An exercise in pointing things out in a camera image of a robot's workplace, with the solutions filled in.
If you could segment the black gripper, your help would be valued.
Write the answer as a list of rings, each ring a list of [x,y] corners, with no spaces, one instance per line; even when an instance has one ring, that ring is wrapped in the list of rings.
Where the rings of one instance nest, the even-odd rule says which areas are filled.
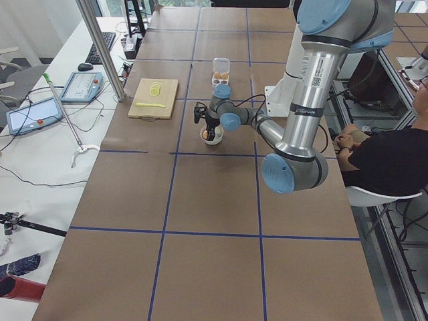
[[[207,124],[205,130],[205,140],[214,140],[215,139],[215,128],[220,125],[220,121],[218,118],[215,118],[210,115],[210,113],[205,114],[205,122]]]

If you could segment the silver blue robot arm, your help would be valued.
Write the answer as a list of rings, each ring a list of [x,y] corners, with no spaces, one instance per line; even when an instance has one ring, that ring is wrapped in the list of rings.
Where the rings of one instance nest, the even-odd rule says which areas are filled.
[[[210,105],[196,108],[204,118],[201,137],[215,139],[215,130],[251,126],[272,148],[262,162],[265,184],[277,193],[292,193],[322,184],[326,159],[314,147],[332,81],[348,54],[372,51],[393,38],[394,1],[295,1],[296,29],[286,71],[268,100],[288,111],[280,126],[257,108],[240,108],[231,88],[219,84]]]

